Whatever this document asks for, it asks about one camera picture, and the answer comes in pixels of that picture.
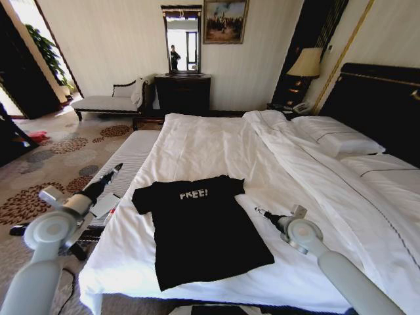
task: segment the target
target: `dark wooden dresser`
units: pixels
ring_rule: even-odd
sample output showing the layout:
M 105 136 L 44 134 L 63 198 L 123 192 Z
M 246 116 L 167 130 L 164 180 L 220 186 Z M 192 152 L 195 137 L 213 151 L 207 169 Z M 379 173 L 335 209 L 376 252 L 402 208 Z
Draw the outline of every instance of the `dark wooden dresser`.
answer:
M 165 113 L 203 115 L 210 105 L 210 75 L 157 75 L 160 108 Z

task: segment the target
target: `white pillow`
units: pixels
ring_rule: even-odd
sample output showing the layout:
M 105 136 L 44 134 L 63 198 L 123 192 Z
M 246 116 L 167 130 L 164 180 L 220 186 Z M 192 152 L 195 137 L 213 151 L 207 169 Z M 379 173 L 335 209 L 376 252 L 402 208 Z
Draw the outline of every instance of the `white pillow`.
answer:
M 420 169 L 389 154 L 347 157 L 341 162 L 420 228 Z
M 332 157 L 343 153 L 376 154 L 385 151 L 374 140 L 331 117 L 296 117 L 292 121 Z
M 131 102 L 134 105 L 141 105 L 143 103 L 143 78 L 138 77 L 135 83 L 135 88 L 133 93 L 131 94 Z
M 114 87 L 113 97 L 130 97 L 133 93 L 135 84 L 128 85 L 126 87 Z

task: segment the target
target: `telephone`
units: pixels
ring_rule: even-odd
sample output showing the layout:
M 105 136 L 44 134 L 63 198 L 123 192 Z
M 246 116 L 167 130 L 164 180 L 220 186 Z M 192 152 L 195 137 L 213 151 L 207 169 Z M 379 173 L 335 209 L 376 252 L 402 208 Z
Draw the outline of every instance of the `telephone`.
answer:
M 292 107 L 292 110 L 299 115 L 305 115 L 305 114 L 309 114 L 310 107 L 308 106 L 307 103 L 300 103 Z
M 290 111 L 294 112 L 299 115 L 306 115 L 310 113 L 310 107 L 307 103 L 300 103 L 298 105 L 295 105 L 293 107 L 291 106 L 279 106 L 280 110 L 283 111 Z

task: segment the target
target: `black cable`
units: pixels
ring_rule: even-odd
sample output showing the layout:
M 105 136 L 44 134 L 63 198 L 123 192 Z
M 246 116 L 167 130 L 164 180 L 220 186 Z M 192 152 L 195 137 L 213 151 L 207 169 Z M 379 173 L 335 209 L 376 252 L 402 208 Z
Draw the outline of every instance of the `black cable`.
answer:
M 63 268 L 63 271 L 68 272 L 73 277 L 73 280 L 72 280 L 72 292 L 70 293 L 70 296 L 67 298 L 66 302 L 64 302 L 64 304 L 61 306 L 61 308 L 58 311 L 57 315 L 60 315 L 61 314 L 61 312 L 63 311 L 63 308 L 66 306 L 67 302 L 70 301 L 70 299 L 73 297 L 74 289 L 76 287 L 76 276 L 75 276 L 75 274 L 70 269 L 67 269 L 67 268 Z
M 358 131 L 337 131 L 335 133 L 324 133 L 322 136 L 320 136 L 318 139 L 316 139 L 315 141 L 318 142 L 318 140 L 320 140 L 323 136 L 326 135 L 334 135 L 336 133 L 359 133 Z
M 361 174 L 360 177 L 363 177 L 363 175 L 369 173 L 369 172 L 383 172 L 383 171 L 418 171 L 420 169 L 370 169 L 369 171 L 366 171 L 365 173 Z

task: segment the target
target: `wall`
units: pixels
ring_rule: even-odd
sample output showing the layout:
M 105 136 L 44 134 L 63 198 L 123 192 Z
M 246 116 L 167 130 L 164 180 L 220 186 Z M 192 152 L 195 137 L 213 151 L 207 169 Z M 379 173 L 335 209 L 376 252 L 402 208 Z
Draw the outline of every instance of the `wall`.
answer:
M 306 100 L 309 102 L 314 103 L 320 95 L 368 2 L 368 0 L 348 2 L 330 42 L 334 45 L 334 49 L 324 55 L 321 63 L 322 74 L 312 82 L 306 95 Z M 346 62 L 420 68 L 419 16 L 418 0 L 375 0 L 331 83 L 327 86 L 325 95 L 320 100 L 320 106 L 326 101 L 339 76 L 339 70 Z
M 21 38 L 24 40 L 29 51 L 32 53 L 33 58 L 37 62 L 38 66 L 41 68 L 41 71 L 43 72 L 45 78 L 50 84 L 55 95 L 61 103 L 66 102 L 66 96 L 62 92 L 62 89 L 58 85 L 57 81 L 55 81 L 55 78 L 51 73 L 50 69 L 48 68 L 47 63 L 45 62 L 44 58 L 42 57 L 35 43 L 33 42 L 33 39 L 28 33 L 28 30 L 26 29 L 25 25 L 23 25 L 23 23 L 19 20 L 19 17 L 15 13 L 11 3 L 9 2 L 9 0 L 0 0 L 0 2 L 4 6 L 6 13 L 10 16 L 14 27 L 18 30 Z
M 85 96 L 168 72 L 160 5 L 202 0 L 38 0 Z M 250 0 L 242 45 L 202 45 L 211 107 L 252 110 L 272 98 L 303 0 Z

